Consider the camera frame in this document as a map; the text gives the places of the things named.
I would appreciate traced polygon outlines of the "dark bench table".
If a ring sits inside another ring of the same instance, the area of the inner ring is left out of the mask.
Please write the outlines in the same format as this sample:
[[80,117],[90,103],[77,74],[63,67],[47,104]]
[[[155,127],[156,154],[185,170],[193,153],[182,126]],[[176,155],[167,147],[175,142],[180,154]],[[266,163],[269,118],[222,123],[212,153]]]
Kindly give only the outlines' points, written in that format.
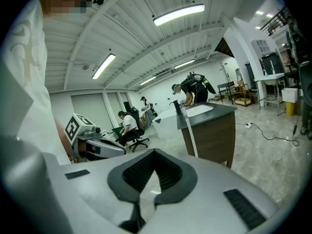
[[218,85],[217,87],[218,87],[221,101],[223,101],[223,98],[225,96],[228,96],[230,102],[234,104],[234,92],[233,92],[234,82],[233,81],[226,82],[226,83]]

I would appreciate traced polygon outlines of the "black office chair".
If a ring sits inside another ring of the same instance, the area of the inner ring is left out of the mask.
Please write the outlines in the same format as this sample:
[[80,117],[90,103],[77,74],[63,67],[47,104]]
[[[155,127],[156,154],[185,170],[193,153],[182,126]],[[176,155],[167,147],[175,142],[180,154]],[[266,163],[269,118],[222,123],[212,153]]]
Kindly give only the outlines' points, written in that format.
[[145,146],[146,148],[148,148],[148,145],[145,144],[144,142],[150,141],[150,140],[149,138],[142,138],[142,136],[145,134],[145,130],[140,125],[140,117],[139,117],[138,109],[135,107],[132,107],[130,111],[128,112],[128,115],[131,115],[135,119],[136,125],[137,125],[137,129],[131,130],[132,135],[127,139],[127,142],[130,142],[130,141],[133,142],[133,144],[129,145],[129,149],[132,151],[132,153],[134,153],[135,149],[139,145]]

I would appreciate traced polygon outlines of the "wooden shelf rack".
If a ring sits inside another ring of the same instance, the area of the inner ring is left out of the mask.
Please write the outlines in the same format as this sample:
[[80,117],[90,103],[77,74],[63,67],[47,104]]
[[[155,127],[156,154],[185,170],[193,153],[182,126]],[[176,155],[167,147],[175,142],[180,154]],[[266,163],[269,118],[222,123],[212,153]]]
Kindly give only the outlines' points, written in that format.
[[237,85],[232,88],[232,92],[235,104],[245,107],[252,104],[249,86],[242,80],[237,82]]

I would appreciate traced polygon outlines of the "dark-topped wooden vanity cabinet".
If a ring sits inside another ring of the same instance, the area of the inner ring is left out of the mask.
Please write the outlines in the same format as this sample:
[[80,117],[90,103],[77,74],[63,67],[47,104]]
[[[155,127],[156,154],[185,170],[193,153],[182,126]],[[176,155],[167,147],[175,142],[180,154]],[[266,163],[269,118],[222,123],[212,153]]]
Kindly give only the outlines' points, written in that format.
[[[231,168],[235,148],[235,110],[236,107],[216,103],[201,102],[186,109],[208,105],[213,109],[209,112],[189,117],[195,138],[198,158],[216,163],[225,163]],[[184,116],[176,115],[177,129],[181,130],[187,153],[195,156],[190,134]]]

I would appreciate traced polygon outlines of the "black faucet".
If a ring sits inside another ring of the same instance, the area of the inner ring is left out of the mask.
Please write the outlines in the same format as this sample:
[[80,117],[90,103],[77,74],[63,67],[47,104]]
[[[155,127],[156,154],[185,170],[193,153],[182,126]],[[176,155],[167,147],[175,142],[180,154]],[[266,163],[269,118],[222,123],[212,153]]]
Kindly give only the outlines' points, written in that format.
[[177,115],[181,115],[182,111],[181,111],[181,107],[180,107],[180,104],[179,104],[178,100],[174,100],[173,102],[170,102],[170,105],[172,103],[174,104],[174,107],[175,107],[175,110],[176,110],[176,114]]

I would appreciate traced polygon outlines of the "green box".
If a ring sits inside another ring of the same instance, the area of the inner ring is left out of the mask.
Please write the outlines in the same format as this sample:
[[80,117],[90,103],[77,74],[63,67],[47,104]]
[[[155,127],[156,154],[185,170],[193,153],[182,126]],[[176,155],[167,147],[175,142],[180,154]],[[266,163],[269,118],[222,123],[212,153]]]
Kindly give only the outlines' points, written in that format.
[[116,141],[119,141],[122,138],[122,130],[123,127],[117,127],[117,128],[113,128],[113,137],[116,139]]

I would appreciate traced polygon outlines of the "person's left forearm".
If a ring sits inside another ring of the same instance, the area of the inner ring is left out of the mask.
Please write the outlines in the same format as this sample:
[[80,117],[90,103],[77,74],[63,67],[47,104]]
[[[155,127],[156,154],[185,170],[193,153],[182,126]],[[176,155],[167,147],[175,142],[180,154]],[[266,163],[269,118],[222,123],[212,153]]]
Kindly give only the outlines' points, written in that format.
[[72,156],[71,144],[70,144],[68,138],[66,137],[63,126],[56,119],[55,119],[55,124],[57,127],[58,136],[61,140],[61,143],[62,143],[66,153],[68,154],[68,156]]

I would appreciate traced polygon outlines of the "white bin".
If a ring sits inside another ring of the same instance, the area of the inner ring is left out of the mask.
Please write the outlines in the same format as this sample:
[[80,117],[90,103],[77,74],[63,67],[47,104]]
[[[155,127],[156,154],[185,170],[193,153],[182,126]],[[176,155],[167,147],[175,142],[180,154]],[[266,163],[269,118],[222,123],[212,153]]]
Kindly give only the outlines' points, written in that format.
[[284,88],[282,89],[282,100],[284,102],[296,103],[298,99],[297,88]]

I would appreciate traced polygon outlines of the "steel sink table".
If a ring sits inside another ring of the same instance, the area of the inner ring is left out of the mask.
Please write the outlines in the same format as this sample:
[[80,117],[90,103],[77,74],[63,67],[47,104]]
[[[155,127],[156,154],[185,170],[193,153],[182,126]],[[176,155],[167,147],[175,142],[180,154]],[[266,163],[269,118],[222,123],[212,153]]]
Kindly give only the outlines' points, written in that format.
[[[280,73],[265,75],[254,79],[258,93],[259,109],[261,109],[262,105],[265,107],[267,104],[275,104],[277,106],[277,116],[281,115],[280,105],[283,103],[283,101],[278,86],[283,85],[283,88],[286,88],[284,77],[285,74]],[[274,96],[268,96],[267,92],[264,92],[264,89],[266,89],[267,85],[271,85],[273,87]]]

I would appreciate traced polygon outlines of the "black tall cabinet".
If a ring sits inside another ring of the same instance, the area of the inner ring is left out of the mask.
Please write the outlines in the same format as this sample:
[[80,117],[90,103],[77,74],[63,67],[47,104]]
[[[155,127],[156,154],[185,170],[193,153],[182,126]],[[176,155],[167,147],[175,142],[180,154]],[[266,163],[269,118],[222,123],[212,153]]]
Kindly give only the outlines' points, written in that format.
[[252,67],[251,67],[249,62],[247,62],[245,64],[245,66],[247,68],[247,72],[248,72],[249,79],[250,79],[250,82],[251,82],[251,89],[256,90],[256,83],[255,83],[255,80],[254,80],[254,73],[252,71]]

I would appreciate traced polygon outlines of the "white sink basin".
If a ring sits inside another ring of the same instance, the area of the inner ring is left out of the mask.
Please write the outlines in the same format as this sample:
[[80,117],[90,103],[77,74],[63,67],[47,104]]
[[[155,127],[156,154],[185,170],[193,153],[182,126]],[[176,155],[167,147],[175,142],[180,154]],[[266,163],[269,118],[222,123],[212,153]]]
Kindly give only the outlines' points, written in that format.
[[198,105],[189,109],[185,109],[185,107],[183,107],[181,109],[182,111],[182,115],[183,116],[187,116],[187,117],[194,117],[206,112],[209,112],[213,109],[212,106],[208,106],[208,105]]

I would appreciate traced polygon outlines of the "dark appliance box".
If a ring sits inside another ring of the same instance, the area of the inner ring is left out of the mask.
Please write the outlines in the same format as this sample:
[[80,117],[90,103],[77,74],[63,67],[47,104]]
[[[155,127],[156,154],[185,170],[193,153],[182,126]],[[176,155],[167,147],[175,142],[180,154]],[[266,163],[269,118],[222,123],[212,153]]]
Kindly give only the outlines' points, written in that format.
[[285,73],[283,64],[276,52],[269,53],[262,57],[265,72],[268,75]]

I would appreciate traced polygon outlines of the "white broom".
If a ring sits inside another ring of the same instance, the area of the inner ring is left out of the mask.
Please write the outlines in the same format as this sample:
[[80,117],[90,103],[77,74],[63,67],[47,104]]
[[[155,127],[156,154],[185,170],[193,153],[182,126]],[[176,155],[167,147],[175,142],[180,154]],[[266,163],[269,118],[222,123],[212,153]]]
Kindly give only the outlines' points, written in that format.
[[182,107],[181,110],[182,110],[184,119],[185,119],[186,124],[187,124],[188,131],[189,131],[189,134],[190,134],[190,138],[191,138],[191,142],[192,142],[192,146],[193,146],[195,157],[198,157],[198,152],[197,152],[197,148],[196,148],[195,138],[194,138],[194,135],[193,135],[193,132],[192,132],[192,127],[191,127],[191,124],[190,124],[190,121],[189,121],[189,118],[188,118],[188,115],[187,115],[186,108]]

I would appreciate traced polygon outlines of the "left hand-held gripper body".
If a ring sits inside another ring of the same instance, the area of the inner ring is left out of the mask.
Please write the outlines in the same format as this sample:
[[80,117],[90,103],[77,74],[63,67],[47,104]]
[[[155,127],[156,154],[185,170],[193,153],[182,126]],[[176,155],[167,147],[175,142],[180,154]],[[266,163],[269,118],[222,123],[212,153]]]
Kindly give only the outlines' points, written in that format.
[[99,126],[91,122],[87,117],[73,113],[64,129],[65,135],[70,142],[72,157],[79,157],[79,142],[86,142],[90,139],[101,138],[102,133]]

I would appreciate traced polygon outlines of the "white wall cabinet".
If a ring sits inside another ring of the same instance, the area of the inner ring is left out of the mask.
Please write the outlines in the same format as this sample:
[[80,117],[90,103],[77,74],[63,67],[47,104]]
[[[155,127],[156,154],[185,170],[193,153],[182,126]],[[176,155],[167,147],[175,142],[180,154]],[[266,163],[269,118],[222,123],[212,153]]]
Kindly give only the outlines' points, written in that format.
[[269,54],[271,52],[267,42],[265,40],[257,40],[257,39],[254,39],[252,40],[251,42],[258,58],[262,58],[262,56],[265,56],[267,54]]

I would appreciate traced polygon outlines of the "person's white T-shirt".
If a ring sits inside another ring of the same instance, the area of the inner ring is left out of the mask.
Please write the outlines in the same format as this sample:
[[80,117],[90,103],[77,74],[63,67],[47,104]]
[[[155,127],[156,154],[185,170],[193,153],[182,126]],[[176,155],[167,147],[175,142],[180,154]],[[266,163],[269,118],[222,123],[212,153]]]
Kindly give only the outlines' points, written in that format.
[[56,156],[60,165],[70,164],[61,143],[50,97],[44,85],[47,49],[43,12],[39,0],[30,0],[6,34],[0,57],[23,91],[33,100],[18,129],[18,137],[40,151]]

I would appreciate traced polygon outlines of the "black stair railing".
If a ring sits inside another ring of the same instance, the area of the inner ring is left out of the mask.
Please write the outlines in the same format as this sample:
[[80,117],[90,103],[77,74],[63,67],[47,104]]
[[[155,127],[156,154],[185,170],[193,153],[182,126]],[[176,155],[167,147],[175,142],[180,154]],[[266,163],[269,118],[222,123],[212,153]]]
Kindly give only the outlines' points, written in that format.
[[284,6],[278,11],[278,13],[269,19],[260,27],[260,31],[267,34],[268,36],[273,35],[282,27],[287,25],[287,17],[291,16],[291,12],[288,7]]

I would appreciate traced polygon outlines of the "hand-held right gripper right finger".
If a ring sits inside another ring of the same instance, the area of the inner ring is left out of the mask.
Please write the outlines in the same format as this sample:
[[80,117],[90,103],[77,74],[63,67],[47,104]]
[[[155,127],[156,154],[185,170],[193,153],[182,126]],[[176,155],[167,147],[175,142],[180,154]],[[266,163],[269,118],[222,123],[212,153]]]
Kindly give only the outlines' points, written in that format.
[[245,234],[247,226],[224,192],[239,190],[266,218],[278,205],[260,188],[222,164],[183,153],[174,157],[189,163],[197,173],[197,184],[180,203],[157,206],[142,234]]

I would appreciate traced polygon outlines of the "long ceiling lamp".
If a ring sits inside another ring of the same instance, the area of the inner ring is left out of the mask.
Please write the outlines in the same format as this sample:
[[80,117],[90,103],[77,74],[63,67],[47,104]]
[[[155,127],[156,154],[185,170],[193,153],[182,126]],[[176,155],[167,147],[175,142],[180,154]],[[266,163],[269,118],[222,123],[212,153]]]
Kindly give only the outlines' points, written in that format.
[[147,84],[147,83],[149,83],[149,82],[151,82],[151,81],[153,81],[153,80],[155,80],[155,79],[156,79],[156,76],[154,76],[154,77],[152,77],[152,78],[150,78],[150,79],[148,79],[148,80],[146,80],[146,81],[140,83],[140,86],[144,86],[145,84]]
[[157,18],[153,19],[153,22],[156,26],[160,26],[169,21],[175,20],[177,18],[187,16],[194,13],[200,13],[205,10],[204,4],[195,4],[186,7],[182,7],[171,12],[165,13]]
[[108,67],[108,65],[116,58],[114,54],[109,54],[103,63],[97,68],[95,73],[92,75],[92,79],[98,79],[102,72]]
[[189,65],[189,64],[194,63],[194,62],[195,62],[195,59],[192,59],[190,61],[187,61],[187,62],[184,62],[182,64],[179,64],[179,65],[175,66],[175,69],[181,68],[183,66]]

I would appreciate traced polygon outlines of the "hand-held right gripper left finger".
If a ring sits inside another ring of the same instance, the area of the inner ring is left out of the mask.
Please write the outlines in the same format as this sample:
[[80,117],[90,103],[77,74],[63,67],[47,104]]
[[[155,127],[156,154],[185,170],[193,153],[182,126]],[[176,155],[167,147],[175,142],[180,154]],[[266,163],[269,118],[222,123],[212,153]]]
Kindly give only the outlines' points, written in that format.
[[143,234],[139,199],[119,199],[117,186],[129,196],[134,189],[122,179],[122,170],[153,150],[106,160],[59,165],[45,154],[45,234]]

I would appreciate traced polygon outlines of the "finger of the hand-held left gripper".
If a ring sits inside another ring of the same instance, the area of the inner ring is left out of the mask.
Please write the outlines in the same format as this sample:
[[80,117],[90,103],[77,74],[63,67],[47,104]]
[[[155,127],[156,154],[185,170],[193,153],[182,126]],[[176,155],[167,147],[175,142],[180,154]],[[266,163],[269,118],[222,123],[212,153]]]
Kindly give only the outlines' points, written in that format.
[[102,160],[126,154],[126,149],[122,145],[106,138],[87,140],[86,149],[87,160]]

